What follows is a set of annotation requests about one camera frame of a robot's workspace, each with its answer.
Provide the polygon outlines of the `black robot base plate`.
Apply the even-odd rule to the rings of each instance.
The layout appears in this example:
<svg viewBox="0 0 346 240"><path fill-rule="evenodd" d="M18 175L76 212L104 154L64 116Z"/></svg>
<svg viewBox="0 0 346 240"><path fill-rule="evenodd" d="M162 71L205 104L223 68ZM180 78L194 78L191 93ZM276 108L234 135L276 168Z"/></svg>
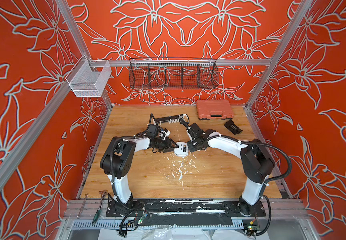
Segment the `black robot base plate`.
<svg viewBox="0 0 346 240"><path fill-rule="evenodd" d="M265 217L261 202L242 209L238 199L134 199L133 204L144 203L143 208L151 214L225 214L228 217Z"/></svg>

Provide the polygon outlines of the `white alarm device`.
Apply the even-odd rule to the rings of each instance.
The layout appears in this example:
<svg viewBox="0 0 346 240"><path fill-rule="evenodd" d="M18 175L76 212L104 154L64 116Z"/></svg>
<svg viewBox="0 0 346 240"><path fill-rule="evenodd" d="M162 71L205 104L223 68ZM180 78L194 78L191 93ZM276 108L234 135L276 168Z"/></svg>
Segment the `white alarm device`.
<svg viewBox="0 0 346 240"><path fill-rule="evenodd" d="M178 147L174 149L174 154L177 157L187 157L189 154L188 144L185 142L177 142Z"/></svg>

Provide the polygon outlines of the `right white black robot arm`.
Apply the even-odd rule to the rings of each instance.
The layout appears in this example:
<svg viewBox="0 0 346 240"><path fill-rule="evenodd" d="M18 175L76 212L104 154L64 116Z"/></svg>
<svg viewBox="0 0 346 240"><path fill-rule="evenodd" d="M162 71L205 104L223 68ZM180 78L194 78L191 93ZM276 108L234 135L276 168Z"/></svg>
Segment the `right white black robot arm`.
<svg viewBox="0 0 346 240"><path fill-rule="evenodd" d="M264 197L264 191L269 182L287 177L292 171L290 157L281 149L269 144L262 143L258 139L242 141L219 132L208 129L203 131L198 126L188 127L187 134L190 152L205 150L207 148L219 149L227 152L242 161L243 170L247 177L244 191L239 199L239 209L243 216L251 216L257 203ZM285 173L270 177L275 162L267 148L274 149L284 156L288 163Z"/></svg>

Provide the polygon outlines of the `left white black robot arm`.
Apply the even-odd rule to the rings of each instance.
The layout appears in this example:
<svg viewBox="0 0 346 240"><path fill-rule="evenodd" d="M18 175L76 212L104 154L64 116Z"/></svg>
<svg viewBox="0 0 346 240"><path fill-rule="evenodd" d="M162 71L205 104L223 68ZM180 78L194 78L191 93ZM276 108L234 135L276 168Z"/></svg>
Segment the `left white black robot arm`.
<svg viewBox="0 0 346 240"><path fill-rule="evenodd" d="M116 204L127 211L139 211L144 207L144 203L133 205L127 179L136 152L152 149L154 153L168 153L179 147L168 137L114 137L101 159L100 168L110 180Z"/></svg>

